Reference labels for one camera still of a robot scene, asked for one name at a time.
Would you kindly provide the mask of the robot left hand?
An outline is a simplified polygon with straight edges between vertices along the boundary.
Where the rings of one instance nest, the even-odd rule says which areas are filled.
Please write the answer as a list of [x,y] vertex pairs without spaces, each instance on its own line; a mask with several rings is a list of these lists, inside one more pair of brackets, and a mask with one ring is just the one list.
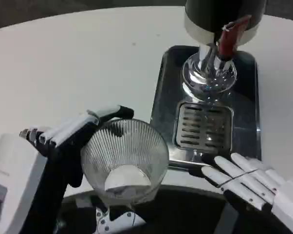
[[115,105],[54,128],[1,135],[0,234],[53,233],[67,187],[82,183],[82,148],[104,123],[133,116],[133,109]]

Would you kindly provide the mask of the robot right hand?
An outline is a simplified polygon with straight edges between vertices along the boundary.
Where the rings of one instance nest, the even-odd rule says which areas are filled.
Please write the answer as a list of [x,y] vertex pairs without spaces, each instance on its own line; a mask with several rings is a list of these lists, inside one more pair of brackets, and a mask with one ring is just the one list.
[[220,189],[225,200],[254,226],[274,234],[293,234],[293,178],[255,158],[231,153],[207,156],[189,174]]

